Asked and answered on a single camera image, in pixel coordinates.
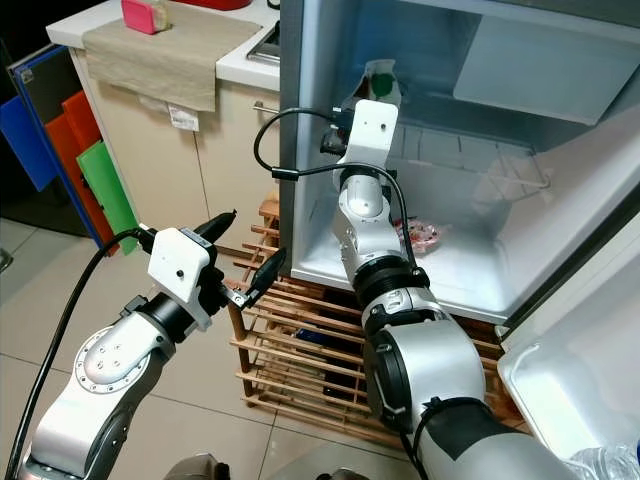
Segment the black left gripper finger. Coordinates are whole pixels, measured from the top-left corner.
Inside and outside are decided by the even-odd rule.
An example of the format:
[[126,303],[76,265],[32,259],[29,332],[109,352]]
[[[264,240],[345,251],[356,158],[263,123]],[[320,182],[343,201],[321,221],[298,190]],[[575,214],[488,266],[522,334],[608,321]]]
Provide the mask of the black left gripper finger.
[[230,210],[227,212],[220,212],[215,218],[205,221],[204,224],[198,225],[195,228],[197,236],[204,238],[205,241],[219,241],[221,237],[227,233],[227,230],[232,227],[234,221],[236,221],[237,211]]
[[256,303],[270,291],[288,257],[288,248],[280,248],[260,265],[242,292],[244,303]]

